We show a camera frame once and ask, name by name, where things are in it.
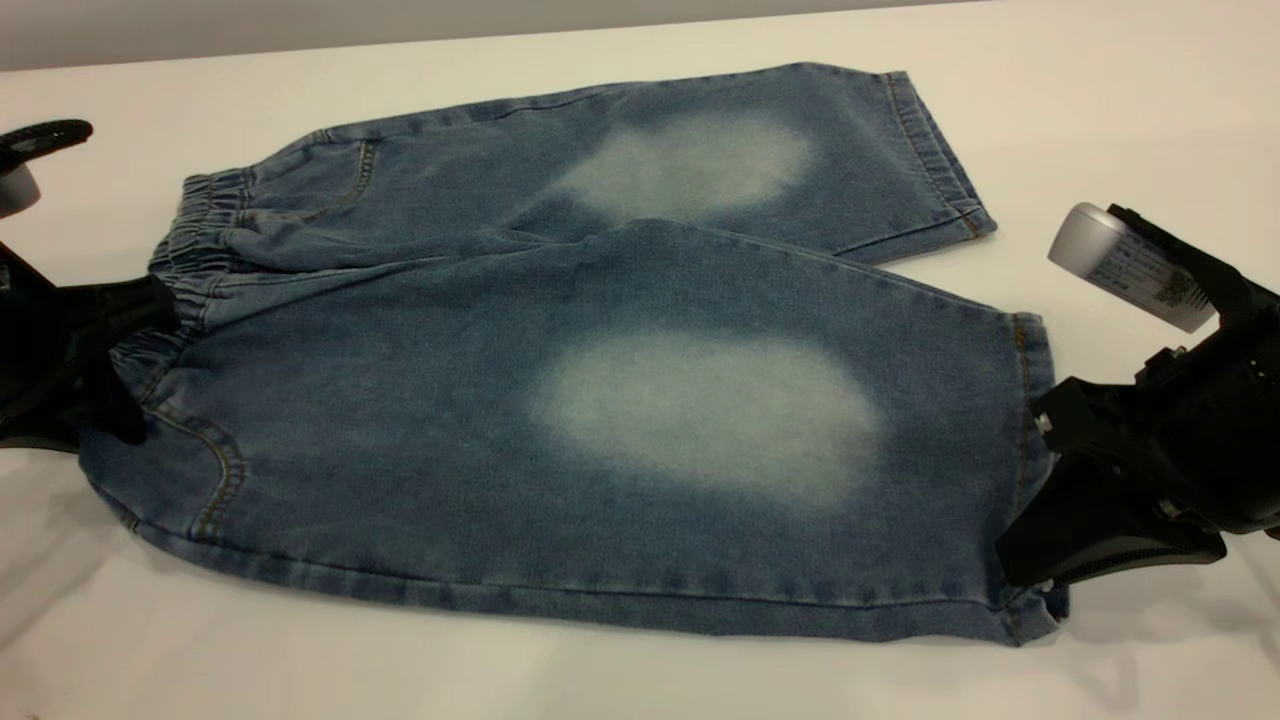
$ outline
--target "orange stitching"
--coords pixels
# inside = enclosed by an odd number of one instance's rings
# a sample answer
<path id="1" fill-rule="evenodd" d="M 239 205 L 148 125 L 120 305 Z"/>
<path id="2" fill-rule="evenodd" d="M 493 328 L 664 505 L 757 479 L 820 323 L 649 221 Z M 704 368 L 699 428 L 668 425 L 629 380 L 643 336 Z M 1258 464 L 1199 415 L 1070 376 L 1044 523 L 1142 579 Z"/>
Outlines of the orange stitching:
<path id="1" fill-rule="evenodd" d="M 973 237 L 978 237 L 978 225 L 973 224 L 973 220 L 969 219 L 968 213 L 961 213 L 955 205 L 951 204 L 950 200 L 947 200 L 946 193 L 942 192 L 942 186 L 938 184 L 938 178 L 933 177 L 933 173 L 929 172 L 929 167 L 924 164 L 924 156 L 920 155 L 920 149 L 915 146 L 915 138 L 911 137 L 911 131 L 906 129 L 906 119 L 902 117 L 902 109 L 899 106 L 899 100 L 897 100 L 897 83 L 893 82 L 892 74 L 886 74 L 884 78 L 888 79 L 890 104 L 893 106 L 893 114 L 897 115 L 897 124 L 899 127 L 902 128 L 902 135 L 906 137 L 906 143 L 911 146 L 911 152 L 915 154 L 916 161 L 920 163 L 920 168 L 924 169 L 924 174 L 929 178 L 929 182 L 933 184 L 933 190 L 937 191 L 938 199 L 946 202 L 947 208 L 951 208 L 952 213 L 960 215 L 960 218 L 964 220 L 964 224 L 969 227 L 969 233 L 972 234 L 970 240 Z"/>

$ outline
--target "hem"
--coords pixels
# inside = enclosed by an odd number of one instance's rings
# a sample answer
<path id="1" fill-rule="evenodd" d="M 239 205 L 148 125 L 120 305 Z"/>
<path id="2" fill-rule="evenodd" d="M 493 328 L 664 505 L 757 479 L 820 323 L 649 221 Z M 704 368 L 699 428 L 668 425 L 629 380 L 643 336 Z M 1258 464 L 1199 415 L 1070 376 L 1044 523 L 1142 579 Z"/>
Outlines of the hem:
<path id="1" fill-rule="evenodd" d="M 910 77 L 904 72 L 886 73 L 888 99 L 897 117 L 906 142 L 919 160 L 938 197 L 964 220 L 972 240 L 996 229 L 996 223 L 983 209 L 982 200 L 969 181 L 968 173 L 951 150 L 942 131 L 933 122 L 924 101 L 920 100 Z"/>

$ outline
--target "denim shorts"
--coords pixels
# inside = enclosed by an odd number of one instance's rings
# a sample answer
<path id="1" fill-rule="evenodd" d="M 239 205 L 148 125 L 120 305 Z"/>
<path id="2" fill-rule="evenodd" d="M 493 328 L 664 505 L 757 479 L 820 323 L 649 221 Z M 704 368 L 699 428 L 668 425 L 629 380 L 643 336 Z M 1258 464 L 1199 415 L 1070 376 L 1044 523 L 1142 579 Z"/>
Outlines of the denim shorts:
<path id="1" fill-rule="evenodd" d="M 1041 320 L 872 264 L 995 229 L 904 73 L 796 64 L 317 131 L 187 181 L 99 493 L 195 564 L 712 634 L 1020 644 Z"/>

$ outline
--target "white label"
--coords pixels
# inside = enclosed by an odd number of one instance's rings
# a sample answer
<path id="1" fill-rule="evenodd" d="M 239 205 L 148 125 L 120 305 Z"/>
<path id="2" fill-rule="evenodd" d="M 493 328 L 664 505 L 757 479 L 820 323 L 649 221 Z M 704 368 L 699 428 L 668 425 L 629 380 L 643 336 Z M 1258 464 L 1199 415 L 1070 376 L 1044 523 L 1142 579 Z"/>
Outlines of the white label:
<path id="1" fill-rule="evenodd" d="M 1132 231 L 1084 279 L 1187 332 L 1213 316 L 1213 306 L 1190 273 Z"/>

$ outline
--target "seam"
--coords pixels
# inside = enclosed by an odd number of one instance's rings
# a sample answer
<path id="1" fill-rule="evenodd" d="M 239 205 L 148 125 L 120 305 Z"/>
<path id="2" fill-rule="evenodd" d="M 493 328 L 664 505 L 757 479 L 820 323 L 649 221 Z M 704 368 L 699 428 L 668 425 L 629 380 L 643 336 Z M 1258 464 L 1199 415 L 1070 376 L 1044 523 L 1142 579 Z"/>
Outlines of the seam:
<path id="1" fill-rule="evenodd" d="M 1018 346 L 1018 359 L 1021 361 L 1023 369 L 1023 442 L 1021 442 L 1021 468 L 1018 473 L 1018 492 L 1014 497 L 1014 514 L 1021 512 L 1023 501 L 1027 495 L 1027 477 L 1030 474 L 1030 455 L 1032 455 L 1032 442 L 1029 436 L 1029 427 L 1032 425 L 1032 379 L 1030 379 L 1030 364 L 1027 360 L 1027 331 L 1023 324 L 1014 318 L 1014 345 Z"/>
<path id="2" fill-rule="evenodd" d="M 156 409 L 147 409 L 145 413 L 155 416 L 157 420 L 173 427 L 177 430 L 195 437 L 200 442 L 205 443 L 209 450 L 214 451 L 214 455 L 218 457 L 218 462 L 221 465 L 223 470 L 221 477 L 218 480 L 218 489 L 214 492 L 212 500 L 205 503 L 205 507 L 202 507 L 196 515 L 196 520 L 192 523 L 191 529 L 191 538 L 193 542 L 200 542 L 196 539 L 200 537 L 212 537 L 212 534 L 220 528 L 221 521 L 227 515 L 227 507 L 230 505 L 232 500 L 236 498 L 241 487 L 244 484 L 244 462 L 239 457 L 237 457 L 236 462 L 232 462 L 232 459 L 218 443 L 211 441 L 204 433 L 182 424 L 175 418 L 170 418 Z M 209 420 L 204 421 L 209 423 L 209 425 L 225 436 L 230 434 L 215 423 Z"/>
<path id="3" fill-rule="evenodd" d="M 114 496 L 111 496 L 111 493 L 104 491 L 102 488 L 97 488 L 97 489 L 99 489 L 99 492 L 101 492 L 102 495 L 105 495 L 106 497 L 109 497 L 113 502 L 119 503 L 119 500 L 116 500 Z M 333 565 L 333 564 L 328 564 L 328 562 L 315 562 L 312 560 L 301 560 L 301 559 L 297 559 L 297 557 L 291 557 L 288 555 L 279 555 L 279 553 L 274 553 L 274 552 L 261 552 L 261 551 L 257 551 L 257 550 L 246 550 L 243 547 L 238 547 L 236 544 L 227 543 L 227 542 L 210 542 L 210 541 L 201 541 L 201 539 L 193 539 L 193 538 L 183 538 L 180 536 L 177 536 L 177 533 L 173 533 L 172 530 L 169 530 L 166 528 L 163 528 L 160 525 L 156 525 L 155 523 L 151 523 L 148 520 L 141 520 L 140 525 L 145 525 L 147 528 L 155 529 L 155 530 L 157 530 L 157 532 L 160 532 L 160 533 L 163 533 L 165 536 L 179 537 L 180 539 L 183 539 L 186 542 L 189 542 L 192 544 L 198 544 L 198 546 L 211 547 L 211 548 L 218 548 L 218 550 L 225 550 L 225 551 L 236 552 L 238 555 L 246 555 L 246 556 L 250 556 L 250 557 L 261 557 L 261 559 L 268 559 L 268 560 L 282 560 L 282 561 L 287 561 L 287 562 L 297 562 L 298 565 L 306 565 L 306 566 L 311 566 L 311 568 L 320 568 L 320 569 L 324 569 L 324 570 L 335 570 L 335 571 L 339 571 L 339 573 L 355 573 L 355 574 L 358 574 L 358 575 L 372 575 L 372 577 L 378 577 L 378 578 L 388 578 L 388 579 L 393 579 L 393 580 L 408 580 L 408 582 L 416 582 L 416 583 L 438 583 L 438 584 L 442 584 L 442 585 L 451 585 L 451 587 L 472 587 L 472 588 L 494 588 L 494 589 L 512 589 L 512 591 L 556 592 L 556 593 L 571 593 L 571 594 L 603 594 L 603 596 L 625 596 L 625 597 L 659 597 L 659 598 L 673 598 L 673 600 L 730 600 L 730 601 L 740 601 L 740 602 L 767 602 L 767 603 L 772 603 L 772 605 L 792 605 L 792 606 L 803 606 L 803 607 L 823 607 L 823 609 L 832 609 L 832 610 L 878 610 L 878 609 L 883 609 L 883 607 L 902 607 L 902 606 L 914 606 L 914 605 L 977 605 L 977 606 L 983 607 L 986 610 L 989 610 L 992 612 L 1000 612 L 1000 611 L 1006 610 L 1006 606 L 1007 606 L 1007 603 L 1005 603 L 1005 605 L 991 605 L 991 603 L 983 602 L 980 600 L 973 600 L 973 598 L 966 598 L 966 597 L 938 598 L 938 600 L 908 600 L 908 601 L 883 602 L 883 603 L 873 603 L 873 605 L 833 605 L 833 603 L 826 603 L 826 602 L 806 602 L 806 601 L 796 601 L 796 600 L 773 600 L 773 598 L 765 598 L 765 597 L 742 597 L 742 596 L 732 596 L 732 594 L 680 594 L 680 593 L 668 593 L 668 592 L 640 592 L 640 591 L 556 588 L 556 587 L 538 587 L 538 585 L 521 585 L 521 584 L 474 583 L 474 582 L 465 582 L 465 580 L 444 580 L 444 579 L 439 579 L 439 578 L 419 578 L 419 577 L 413 577 L 413 575 L 399 575 L 399 574 L 396 574 L 396 573 L 385 573 L 385 571 L 370 570 L 370 569 L 364 569 L 364 568 L 346 568 L 343 565 Z"/>
<path id="4" fill-rule="evenodd" d="M 237 282 L 224 282 L 218 284 L 218 290 L 239 290 L 242 287 L 262 287 L 262 286 L 276 286 L 276 284 L 293 284 L 314 279 L 325 279 L 344 275 L 348 273 L 358 273 L 362 270 L 376 270 L 396 265 L 408 265 L 413 263 L 426 263 L 431 260 L 454 260 L 463 259 L 463 255 L 428 255 L 425 258 L 413 258 L 412 260 L 397 260 L 396 263 L 383 263 L 376 265 L 364 265 L 356 268 L 329 268 L 325 270 L 316 270 L 312 273 L 298 273 L 289 275 L 287 278 L 273 278 L 273 279 L 246 279 Z"/>
<path id="5" fill-rule="evenodd" d="M 1030 436 L 1029 427 L 1032 425 L 1030 407 L 1032 407 L 1032 380 L 1030 380 L 1030 364 L 1027 360 L 1027 331 L 1023 324 L 1014 316 L 1014 345 L 1018 346 L 1018 359 L 1021 364 L 1023 370 L 1023 432 L 1021 432 L 1021 462 L 1018 470 L 1018 483 L 1014 491 L 1014 516 L 1023 509 L 1023 501 L 1027 495 L 1027 477 L 1030 473 Z M 1020 597 L 1015 594 L 1009 600 L 1006 605 L 1006 612 L 1009 615 L 1009 630 L 1014 635 L 1014 642 L 1023 644 L 1023 619 L 1021 614 L 1018 611 L 1018 606 L 1014 603 L 1015 600 Z"/>
<path id="6" fill-rule="evenodd" d="M 980 213 L 980 211 L 982 211 L 982 208 L 978 206 L 978 208 L 974 208 L 973 210 L 969 210 L 968 213 L 961 214 L 959 218 L 947 218 L 946 220 L 938 220 L 936 223 L 929 223 L 927 225 L 920 225 L 918 228 L 911 228 L 909 231 L 896 232 L 896 233 L 892 233 L 892 234 L 886 234 L 883 237 L 877 237 L 874 240 L 868 240 L 865 242 L 860 242 L 858 245 L 851 245 L 851 246 L 845 247 L 842 250 L 837 250 L 837 251 L 832 252 L 832 255 L 845 255 L 847 252 L 854 252 L 855 250 L 863 250 L 864 247 L 870 247 L 870 246 L 881 243 L 881 242 L 888 242 L 891 240 L 899 240 L 899 238 L 909 237 L 909 236 L 913 236 L 913 234 L 916 234 L 916 233 L 922 233 L 922 232 L 925 232 L 925 231 L 937 229 L 937 228 L 941 228 L 942 225 L 948 225 L 948 224 L 951 224 L 951 223 L 954 223 L 956 220 L 964 220 L 965 224 L 969 225 L 970 229 L 973 229 L 974 225 L 969 222 L 969 215 L 974 215 L 974 214 Z M 974 240 L 974 238 L 973 237 L 966 237 L 964 240 Z"/>
<path id="7" fill-rule="evenodd" d="M 326 208 L 321 208 L 310 215 L 303 215 L 303 220 L 311 222 L 321 218 L 330 210 L 347 205 L 348 202 L 355 202 L 361 195 L 369 188 L 369 184 L 374 178 L 374 159 L 378 156 L 378 141 L 375 140 L 361 140 L 360 141 L 360 160 L 356 165 L 356 183 L 352 188 L 343 195 L 337 201 Z"/>
<path id="8" fill-rule="evenodd" d="M 938 199 L 942 200 L 947 208 L 951 208 L 952 213 L 964 219 L 964 224 L 969 227 L 969 232 L 973 237 L 978 237 L 978 225 L 973 224 L 968 213 L 960 213 L 960 210 L 950 200 L 947 200 L 946 193 L 942 192 L 942 186 L 938 184 L 938 178 L 933 177 L 933 173 L 929 172 L 929 167 L 924 164 L 924 156 L 920 155 L 920 149 L 915 145 L 915 138 L 911 136 L 911 131 L 906 127 L 906 118 L 902 117 L 902 108 L 900 106 L 900 100 L 897 97 L 897 83 L 893 81 L 892 74 L 886 74 L 884 77 L 888 79 L 890 105 L 893 106 L 893 115 L 897 117 L 897 124 L 902 128 L 902 135 L 906 136 L 906 143 L 911 147 L 915 160 L 920 164 L 924 174 L 928 176 L 929 183 L 933 184 L 934 192 L 938 193 Z"/>
<path id="9" fill-rule="evenodd" d="M 684 228 L 691 228 L 691 229 L 695 229 L 695 231 L 699 231 L 699 232 L 710 233 L 712 236 L 714 236 L 714 237 L 717 237 L 719 240 L 724 240 L 726 242 L 736 242 L 739 245 L 751 245 L 751 246 L 755 246 L 755 247 L 760 247 L 760 249 L 764 249 L 764 250 L 771 250 L 773 252 L 778 252 L 781 255 L 786 255 L 788 258 L 795 258 L 795 259 L 800 259 L 800 260 L 809 260 L 809 261 L 822 263 L 824 266 L 835 268 L 836 272 L 846 273 L 846 274 L 856 274 L 856 275 L 861 275 L 861 277 L 865 277 L 865 278 L 870 278 L 873 281 L 877 281 L 877 282 L 892 286 L 892 287 L 899 288 L 899 290 L 906 290 L 906 291 L 910 291 L 910 292 L 916 292 L 916 293 L 928 296 L 928 297 L 934 299 L 934 300 L 941 300 L 943 302 L 947 302 L 948 305 L 964 306 L 964 307 L 969 307 L 969 309 L 973 309 L 973 310 L 980 310 L 983 313 L 989 313 L 989 314 L 1001 315 L 1001 316 L 1005 315 L 1005 313 L 1001 313 L 1000 310 L 997 310 L 995 307 L 991 307 L 989 305 L 983 305 L 980 302 L 969 300 L 966 297 L 961 297 L 959 295 L 950 293 L 950 292 L 947 292 L 945 290 L 941 290 L 941 288 L 937 288 L 937 287 L 933 287 L 933 286 L 929 286 L 929 284 L 925 284 L 925 283 L 922 283 L 922 282 L 918 282 L 918 281 L 913 281 L 910 278 L 899 275 L 896 273 L 891 273 L 888 270 L 882 270 L 882 269 L 879 269 L 879 268 L 877 268 L 874 265 L 868 265 L 865 263 L 858 263 L 856 260 L 851 260 L 851 259 L 847 259 L 847 258 L 837 258 L 835 255 L 826 255 L 826 254 L 817 252 L 817 251 L 813 251 L 813 250 L 808 250 L 808 249 L 804 249 L 804 247 L 800 247 L 800 246 L 796 246 L 796 245 L 787 245 L 787 243 L 773 242 L 773 241 L 769 241 L 769 240 L 765 240 L 765 238 L 759 238 L 759 237 L 754 237 L 754 236 L 749 236 L 749 234 L 741 234 L 741 233 L 735 233 L 735 232 L 730 232 L 730 231 L 708 229 L 708 228 L 703 228 L 703 227 L 699 227 L 699 225 L 690 225 L 690 224 L 681 223 L 681 222 L 677 222 L 677 220 L 653 220 L 653 219 L 650 219 L 650 220 L 632 220 L 632 222 L 664 223 L 664 224 L 671 224 L 671 225 L 677 225 L 677 227 L 684 227 Z"/>

